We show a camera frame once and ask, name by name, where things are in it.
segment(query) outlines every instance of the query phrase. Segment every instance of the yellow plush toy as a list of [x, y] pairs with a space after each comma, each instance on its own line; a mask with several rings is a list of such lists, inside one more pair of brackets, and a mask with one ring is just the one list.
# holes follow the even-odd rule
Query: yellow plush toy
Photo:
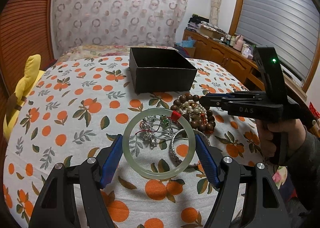
[[18, 119], [21, 107], [36, 83], [44, 74], [44, 71], [39, 70], [40, 63], [41, 56], [39, 54], [28, 58], [24, 68], [24, 77], [19, 80], [14, 94], [12, 94], [7, 101], [6, 115], [3, 122], [3, 134], [7, 141]]

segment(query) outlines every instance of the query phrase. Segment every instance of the window blind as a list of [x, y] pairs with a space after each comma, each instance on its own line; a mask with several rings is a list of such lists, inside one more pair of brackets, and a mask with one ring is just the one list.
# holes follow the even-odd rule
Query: window blind
[[273, 45], [279, 59], [305, 80], [319, 36], [319, 13], [311, 0], [244, 0], [236, 34]]

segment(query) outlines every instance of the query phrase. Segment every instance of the metal screw head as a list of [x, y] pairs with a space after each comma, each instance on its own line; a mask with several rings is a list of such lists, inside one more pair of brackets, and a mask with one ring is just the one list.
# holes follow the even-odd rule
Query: metal screw head
[[96, 162], [96, 158], [88, 158], [88, 159], [87, 159], [87, 162], [88, 162], [89, 164], [93, 164], [94, 162]]
[[224, 157], [224, 158], [223, 158], [223, 161], [226, 162], [226, 163], [231, 163], [231, 162], [232, 162], [232, 158], [230, 158], [230, 157]]
[[54, 165], [55, 169], [61, 169], [62, 167], [63, 167], [62, 163], [57, 163], [57, 164]]
[[264, 165], [262, 163], [258, 163], [257, 167], [260, 168], [260, 169], [264, 169]]

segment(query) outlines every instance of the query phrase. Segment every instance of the person's hand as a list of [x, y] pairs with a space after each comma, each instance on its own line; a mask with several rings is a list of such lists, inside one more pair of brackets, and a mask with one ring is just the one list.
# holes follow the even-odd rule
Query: person's hand
[[276, 152], [276, 145], [271, 142], [273, 139], [272, 132], [288, 133], [288, 157], [292, 156], [292, 154], [302, 146], [306, 139], [306, 130], [299, 119], [269, 123], [268, 129], [263, 127], [261, 120], [256, 120], [256, 124], [262, 154], [265, 157], [273, 157]]

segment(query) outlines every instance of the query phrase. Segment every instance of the cardboard box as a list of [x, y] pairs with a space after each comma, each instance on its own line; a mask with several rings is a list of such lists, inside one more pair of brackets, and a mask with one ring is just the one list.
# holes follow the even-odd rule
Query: cardboard box
[[216, 38], [216, 39], [221, 39], [221, 37], [224, 37], [224, 35], [222, 33], [219, 33], [217, 31], [213, 31], [213, 30], [210, 30], [210, 29], [207, 29], [205, 27], [200, 27], [200, 30], [199, 30], [200, 33], [210, 37], [210, 38]]
[[184, 49], [188, 52], [188, 55], [192, 58], [194, 58], [195, 56], [195, 51], [196, 48], [195, 47], [184, 47]]
[[197, 69], [176, 50], [131, 47], [129, 68], [137, 94], [189, 91]]

